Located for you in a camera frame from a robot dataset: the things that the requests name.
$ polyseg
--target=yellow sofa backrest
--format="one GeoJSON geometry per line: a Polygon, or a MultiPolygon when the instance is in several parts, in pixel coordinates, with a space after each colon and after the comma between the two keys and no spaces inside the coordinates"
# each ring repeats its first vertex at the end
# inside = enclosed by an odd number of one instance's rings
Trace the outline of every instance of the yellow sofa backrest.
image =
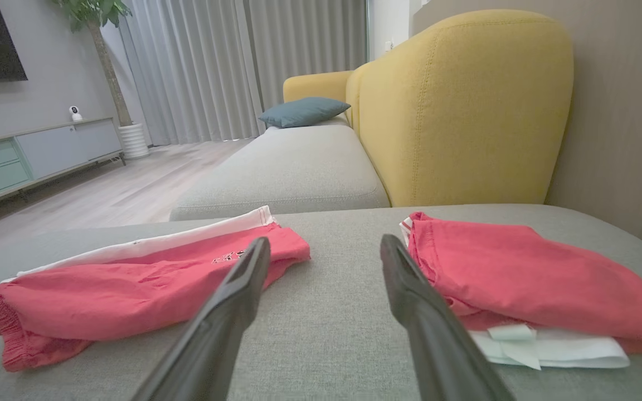
{"type": "Polygon", "coordinates": [[[572,87],[556,21],[475,11],[351,74],[347,116],[393,206],[543,203],[572,87]]]}

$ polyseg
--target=gray ottoman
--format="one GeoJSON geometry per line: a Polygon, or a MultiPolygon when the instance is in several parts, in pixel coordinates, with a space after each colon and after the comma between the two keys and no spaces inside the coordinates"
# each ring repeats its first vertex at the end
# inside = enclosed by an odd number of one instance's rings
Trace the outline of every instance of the gray ottoman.
{"type": "Polygon", "coordinates": [[[389,207],[358,137],[338,119],[267,130],[185,192],[170,220],[239,216],[264,205],[275,214],[389,207]]]}
{"type": "MultiPolygon", "coordinates": [[[[405,330],[393,319],[383,282],[381,234],[416,208],[278,216],[311,246],[267,289],[245,333],[229,399],[417,399],[405,330]]],[[[532,226],[546,238],[592,249],[642,277],[642,241],[595,218],[540,205],[420,208],[449,220],[532,226]]],[[[107,244],[174,233],[211,223],[186,221],[44,234],[0,252],[0,280],[17,271],[107,244]]],[[[7,373],[0,399],[128,399],[181,330],[176,325],[125,340],[96,343],[58,365],[7,373]]],[[[618,370],[495,365],[517,399],[642,399],[642,355],[618,370]]]]}

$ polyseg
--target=gray curtain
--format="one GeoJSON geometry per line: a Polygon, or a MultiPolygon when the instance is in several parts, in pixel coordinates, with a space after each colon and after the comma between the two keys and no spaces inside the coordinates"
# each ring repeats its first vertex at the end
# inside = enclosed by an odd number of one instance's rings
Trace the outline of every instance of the gray curtain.
{"type": "Polygon", "coordinates": [[[121,24],[154,145],[254,138],[290,76],[365,62],[364,0],[130,0],[121,24]]]}

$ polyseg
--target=white plant pot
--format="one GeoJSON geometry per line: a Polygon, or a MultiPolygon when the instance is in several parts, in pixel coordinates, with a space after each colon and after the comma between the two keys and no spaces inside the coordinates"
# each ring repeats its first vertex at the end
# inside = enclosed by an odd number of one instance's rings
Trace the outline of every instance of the white plant pot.
{"type": "Polygon", "coordinates": [[[123,153],[126,160],[144,158],[150,155],[148,144],[145,143],[143,124],[133,124],[125,127],[118,127],[120,142],[123,143],[123,153]]]}

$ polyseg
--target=blue throw pillow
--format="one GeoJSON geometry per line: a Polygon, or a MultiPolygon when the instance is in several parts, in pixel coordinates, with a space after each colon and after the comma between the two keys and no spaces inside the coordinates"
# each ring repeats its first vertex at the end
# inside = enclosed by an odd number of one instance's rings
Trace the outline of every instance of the blue throw pillow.
{"type": "Polygon", "coordinates": [[[336,117],[350,106],[329,98],[303,98],[271,107],[259,119],[283,129],[305,127],[336,117]]]}

